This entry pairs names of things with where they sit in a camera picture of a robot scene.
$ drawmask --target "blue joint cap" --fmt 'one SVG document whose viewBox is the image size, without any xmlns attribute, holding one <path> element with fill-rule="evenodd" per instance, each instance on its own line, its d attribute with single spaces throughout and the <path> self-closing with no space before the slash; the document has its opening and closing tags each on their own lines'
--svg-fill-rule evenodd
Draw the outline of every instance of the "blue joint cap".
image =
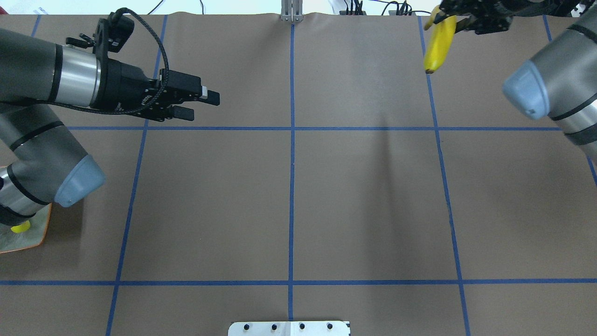
<svg viewBox="0 0 597 336">
<path fill-rule="evenodd" d="M 91 155 L 87 155 L 77 163 L 62 182 L 54 201 L 63 207 L 69 207 L 101 187 L 104 182 L 106 182 L 106 175 Z"/>
<path fill-rule="evenodd" d="M 549 113 L 547 88 L 535 63 L 530 60 L 506 79 L 502 91 L 512 105 L 533 120 Z"/>
</svg>

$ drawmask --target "metal bracket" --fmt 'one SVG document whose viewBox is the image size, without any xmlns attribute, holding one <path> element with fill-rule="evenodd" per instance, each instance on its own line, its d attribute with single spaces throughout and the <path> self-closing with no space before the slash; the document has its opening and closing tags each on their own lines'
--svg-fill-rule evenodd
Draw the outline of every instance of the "metal bracket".
<svg viewBox="0 0 597 336">
<path fill-rule="evenodd" d="M 282 0 L 280 19 L 289 23 L 303 21 L 303 0 Z"/>
<path fill-rule="evenodd" d="M 350 336 L 347 321 L 236 322 L 228 336 Z"/>
</svg>

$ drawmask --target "yellow banana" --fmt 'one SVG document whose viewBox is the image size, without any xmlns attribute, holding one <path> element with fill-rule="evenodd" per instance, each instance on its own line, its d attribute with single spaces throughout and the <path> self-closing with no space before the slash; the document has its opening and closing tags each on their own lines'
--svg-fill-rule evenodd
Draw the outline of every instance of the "yellow banana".
<svg viewBox="0 0 597 336">
<path fill-rule="evenodd" d="M 439 6 L 436 6 L 429 20 L 425 23 L 425 30 L 429 29 L 433 25 L 433 19 L 439 13 Z M 425 58 L 423 59 L 423 66 L 425 67 L 426 74 L 432 74 L 439 69 L 450 50 L 452 39 L 456 33 L 456 16 L 447 17 L 437 25 L 431 33 L 431 40 L 427 46 L 427 52 L 425 52 Z"/>
</svg>

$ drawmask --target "grid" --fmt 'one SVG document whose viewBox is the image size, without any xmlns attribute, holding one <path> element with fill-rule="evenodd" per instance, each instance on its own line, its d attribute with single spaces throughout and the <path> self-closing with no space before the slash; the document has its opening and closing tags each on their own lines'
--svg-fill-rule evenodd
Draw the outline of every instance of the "grid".
<svg viewBox="0 0 597 336">
<path fill-rule="evenodd" d="M 41 16 L 38 16 L 33 28 L 32 36 L 35 36 Z M 167 27 L 168 16 L 164 16 L 164 22 L 161 29 L 161 38 L 164 39 L 165 30 Z M 547 18 L 544 16 L 543 21 L 546 28 L 546 34 L 549 41 L 552 40 Z M 423 38 L 423 30 L 421 25 L 421 18 L 418 18 L 421 50 L 424 54 L 425 43 Z M 286 286 L 288 288 L 288 319 L 293 320 L 293 287 L 294 286 L 352 286 L 352 285 L 370 285 L 370 286 L 401 286 L 401 285 L 458 285 L 461 301 L 461 309 L 463 314 L 463 324 L 466 335 L 470 335 L 470 326 L 468 320 L 468 312 L 466 306 L 466 295 L 464 285 L 489 285 L 489 284 L 528 284 L 528 283 L 597 283 L 597 278 L 547 278 L 547 279 L 464 279 L 461 273 L 460 258 L 458 254 L 457 233 L 454 227 L 454 218 L 452 214 L 450 202 L 450 190 L 448 187 L 448 178 L 446 175 L 446 168 L 444 164 L 444 155 L 441 147 L 440 132 L 444 131 L 537 131 L 537 132 L 559 132 L 557 127 L 442 127 L 439 126 L 435 102 L 433 99 L 432 80 L 429 75 L 426 76 L 427 88 L 429 91 L 429 103 L 433 117 L 433 127 L 299 127 L 295 123 L 294 113 L 294 38 L 295 27 L 291 26 L 290 30 L 290 127 L 183 127 L 183 126 L 150 126 L 148 121 L 145 121 L 142 127 L 93 127 L 93 126 L 79 126 L 70 127 L 71 130 L 142 130 L 141 143 L 139 154 L 137 157 L 137 165 L 133 180 L 133 188 L 130 196 L 130 203 L 128 207 L 127 221 L 125 224 L 124 234 L 122 237 L 121 251 L 119 255 L 118 269 L 114 281 L 71 281 L 71 280 L 0 280 L 0 285 L 42 285 L 42 286 L 112 286 L 113 296 L 110 305 L 109 318 L 106 326 L 106 335 L 110 335 L 112 330 L 112 323 L 116 312 L 116 304 L 118 302 L 118 292 L 121 286 Z M 156 56 L 155 70 L 153 77 L 156 78 L 159 68 L 160 53 Z M 135 202 L 137 184 L 141 170 L 141 162 L 143 160 L 143 153 L 145 148 L 145 141 L 147 133 L 152 130 L 236 130 L 236 131 L 273 131 L 273 132 L 290 132 L 290 203 L 288 208 L 288 280 L 222 280 L 222 281 L 127 281 L 121 280 L 122 267 L 127 247 L 128 233 L 130 229 L 130 222 L 133 215 L 133 205 Z M 442 176 L 443 190 L 445 202 L 448 209 L 449 223 L 451 229 L 451 240 L 453 245 L 453 254 L 455 260 L 455 268 L 457 279 L 427 279 L 427 280 L 294 280 L 294 176 L 295 176 L 295 152 L 296 152 L 296 132 L 303 131 L 322 131 L 322 132 L 356 132 L 356 131 L 380 131 L 380 132 L 407 132 L 407 131 L 428 131 L 434 132 L 436 146 L 438 151 L 439 165 Z M 592 162 L 587 158 L 589 169 L 597 184 L 597 175 Z"/>
</svg>

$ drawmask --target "cable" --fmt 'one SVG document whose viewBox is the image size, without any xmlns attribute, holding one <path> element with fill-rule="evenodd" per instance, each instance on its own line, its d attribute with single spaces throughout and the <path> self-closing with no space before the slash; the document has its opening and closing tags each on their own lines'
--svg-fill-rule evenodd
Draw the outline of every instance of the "cable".
<svg viewBox="0 0 597 336">
<path fill-rule="evenodd" d="M 147 22 L 145 22 L 145 20 L 143 20 L 142 17 L 140 17 L 137 13 L 133 12 L 132 10 L 130 10 L 128 8 L 120 8 L 119 10 L 116 11 L 114 16 L 112 17 L 112 20 L 117 20 L 120 18 L 120 16 L 122 16 L 123 14 L 126 14 L 126 13 L 131 14 L 135 19 L 137 19 L 137 21 L 139 21 L 139 23 L 141 23 L 141 25 L 143 25 L 147 29 L 147 31 L 149 31 L 149 33 L 153 36 L 155 41 L 158 43 L 159 50 L 162 53 L 162 60 L 164 60 L 164 76 L 162 77 L 162 82 L 160 83 L 158 92 L 155 93 L 153 98 L 151 98 L 151 100 L 147 104 L 139 106 L 138 108 L 134 108 L 134 109 L 126 110 L 126 111 L 104 111 L 104 110 L 99 110 L 99 109 L 82 108 L 82 107 L 71 105 L 71 104 L 49 102 L 47 100 L 36 100 L 35 103 L 61 106 L 64 108 L 74 109 L 74 110 L 81 111 L 81 112 L 89 112 L 89 113 L 95 113 L 95 114 L 107 114 L 107 115 L 135 114 L 135 113 L 143 111 L 144 109 L 147 109 L 153 103 L 155 103 L 158 100 L 158 98 L 160 97 L 160 95 L 162 94 L 162 92 L 164 92 L 164 90 L 166 89 L 166 85 L 168 84 L 170 66 L 168 64 L 168 56 L 166 56 L 166 49 L 164 49 L 164 45 L 162 44 L 162 41 L 159 39 L 158 34 L 156 34 L 156 32 L 153 31 L 153 29 L 149 26 L 149 24 Z"/>
<path fill-rule="evenodd" d="M 406 13 L 409 10 L 412 10 L 413 8 L 410 7 L 409 4 L 407 4 L 407 2 L 403 2 L 402 5 L 400 6 L 400 9 L 398 11 L 396 11 L 396 15 L 405 15 L 404 13 Z"/>
<path fill-rule="evenodd" d="M 409 15 L 411 13 L 427 13 L 427 14 L 431 15 L 431 13 L 428 11 L 408 11 L 408 12 L 404 13 L 403 15 Z"/>
<path fill-rule="evenodd" d="M 162 4 L 162 2 L 164 2 L 164 0 L 160 0 L 159 3 L 155 5 L 155 7 L 147 15 L 153 13 L 153 11 L 155 11 Z"/>
<path fill-rule="evenodd" d="M 383 14 L 385 14 L 385 13 L 386 13 L 386 9 L 387 9 L 387 7 L 388 7 L 389 5 L 391 5 L 391 4 L 395 4 L 395 5 L 396 5 L 396 11 L 398 11 L 398 6 L 400 6 L 400 4 L 398 3 L 398 1 L 390 1 L 390 2 L 386 2 L 386 3 L 387 3 L 387 5 L 386 5 L 386 6 L 383 8 L 383 11 L 381 12 L 382 16 L 383 16 Z"/>
</svg>

